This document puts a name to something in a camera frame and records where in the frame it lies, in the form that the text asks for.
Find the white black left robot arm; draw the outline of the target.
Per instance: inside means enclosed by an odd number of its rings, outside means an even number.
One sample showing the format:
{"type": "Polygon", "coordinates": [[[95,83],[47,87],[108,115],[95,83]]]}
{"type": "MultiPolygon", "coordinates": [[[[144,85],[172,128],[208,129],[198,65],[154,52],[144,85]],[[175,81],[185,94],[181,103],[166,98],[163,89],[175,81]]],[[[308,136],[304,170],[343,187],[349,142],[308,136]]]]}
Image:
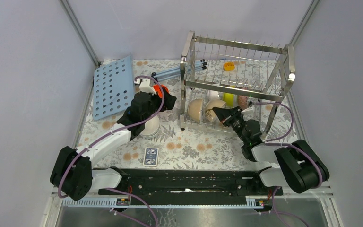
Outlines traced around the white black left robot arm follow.
{"type": "Polygon", "coordinates": [[[126,192],[128,182],[113,168],[95,170],[95,165],[116,148],[132,141],[145,123],[160,112],[172,110],[177,98],[167,91],[158,94],[138,92],[123,116],[104,135],[90,144],[65,146],[58,154],[50,176],[60,198],[78,201],[91,191],[110,188],[116,194],[126,192]]]}

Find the orange plastic bowl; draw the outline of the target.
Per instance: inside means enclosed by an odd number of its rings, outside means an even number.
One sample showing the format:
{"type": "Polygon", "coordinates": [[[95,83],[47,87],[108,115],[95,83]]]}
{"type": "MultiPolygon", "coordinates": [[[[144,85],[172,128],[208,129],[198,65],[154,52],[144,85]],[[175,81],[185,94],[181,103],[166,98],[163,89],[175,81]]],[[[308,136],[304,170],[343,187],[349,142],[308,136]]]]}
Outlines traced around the orange plastic bowl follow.
{"type": "MultiPolygon", "coordinates": [[[[156,93],[157,93],[160,97],[162,97],[162,92],[161,92],[161,89],[159,88],[159,86],[158,86],[158,85],[154,85],[154,86],[153,86],[153,88],[154,88],[154,90],[156,91],[156,93]]],[[[161,88],[162,88],[162,90],[163,90],[163,91],[166,91],[167,93],[169,93],[169,89],[168,89],[166,86],[161,85],[161,88]]]]}

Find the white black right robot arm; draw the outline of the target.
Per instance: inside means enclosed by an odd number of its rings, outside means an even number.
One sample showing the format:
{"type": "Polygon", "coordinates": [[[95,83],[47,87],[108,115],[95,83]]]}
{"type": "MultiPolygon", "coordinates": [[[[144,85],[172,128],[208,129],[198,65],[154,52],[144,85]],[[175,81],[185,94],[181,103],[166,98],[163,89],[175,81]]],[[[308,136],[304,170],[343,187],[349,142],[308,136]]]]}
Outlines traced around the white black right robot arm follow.
{"type": "Polygon", "coordinates": [[[240,107],[232,109],[214,107],[213,112],[222,125],[231,127],[243,145],[243,156],[252,162],[275,163],[275,171],[265,170],[254,179],[252,188],[256,194],[263,195],[271,186],[289,186],[296,193],[318,188],[330,178],[324,163],[305,140],[289,143],[275,143],[261,138],[260,122],[245,120],[240,107]]]}

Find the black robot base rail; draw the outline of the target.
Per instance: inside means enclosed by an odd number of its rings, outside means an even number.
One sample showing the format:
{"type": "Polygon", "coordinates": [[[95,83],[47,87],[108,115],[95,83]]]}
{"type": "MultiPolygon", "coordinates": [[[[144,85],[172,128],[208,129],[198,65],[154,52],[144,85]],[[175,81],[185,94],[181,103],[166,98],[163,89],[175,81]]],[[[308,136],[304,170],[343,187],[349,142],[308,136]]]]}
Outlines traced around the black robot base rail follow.
{"type": "Polygon", "coordinates": [[[238,206],[247,205],[247,198],[269,200],[274,186],[266,186],[261,171],[218,170],[154,170],[121,168],[117,192],[105,189],[99,195],[128,192],[149,205],[175,206],[238,206]]]}

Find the white ribbed bowl front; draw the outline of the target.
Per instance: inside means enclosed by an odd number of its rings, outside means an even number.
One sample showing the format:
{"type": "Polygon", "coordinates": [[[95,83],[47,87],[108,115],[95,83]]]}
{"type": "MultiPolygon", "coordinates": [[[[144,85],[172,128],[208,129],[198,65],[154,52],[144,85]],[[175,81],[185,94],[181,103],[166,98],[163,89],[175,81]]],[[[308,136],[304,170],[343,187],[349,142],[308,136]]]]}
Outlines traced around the white ribbed bowl front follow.
{"type": "Polygon", "coordinates": [[[140,136],[146,139],[154,138],[160,129],[160,119],[158,116],[153,117],[145,123],[144,130],[140,133],[140,136]]]}

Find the stainless steel dish rack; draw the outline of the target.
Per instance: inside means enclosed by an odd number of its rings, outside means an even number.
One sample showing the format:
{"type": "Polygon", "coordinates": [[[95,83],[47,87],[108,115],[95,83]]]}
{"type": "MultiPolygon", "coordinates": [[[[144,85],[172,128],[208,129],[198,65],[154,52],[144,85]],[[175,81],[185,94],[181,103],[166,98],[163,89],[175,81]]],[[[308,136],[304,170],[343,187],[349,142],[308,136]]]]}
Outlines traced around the stainless steel dish rack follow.
{"type": "Polygon", "coordinates": [[[180,128],[203,128],[209,131],[226,131],[226,128],[202,118],[200,123],[188,116],[190,101],[196,98],[208,103],[209,90],[234,94],[234,105],[239,95],[248,101],[272,105],[262,133],[266,138],[271,130],[277,103],[283,102],[295,81],[294,46],[273,46],[237,40],[224,40],[198,35],[189,31],[180,59],[181,103],[180,128]],[[207,69],[194,71],[196,61],[204,59],[207,69]],[[224,71],[223,65],[233,62],[233,71],[224,71]]]}

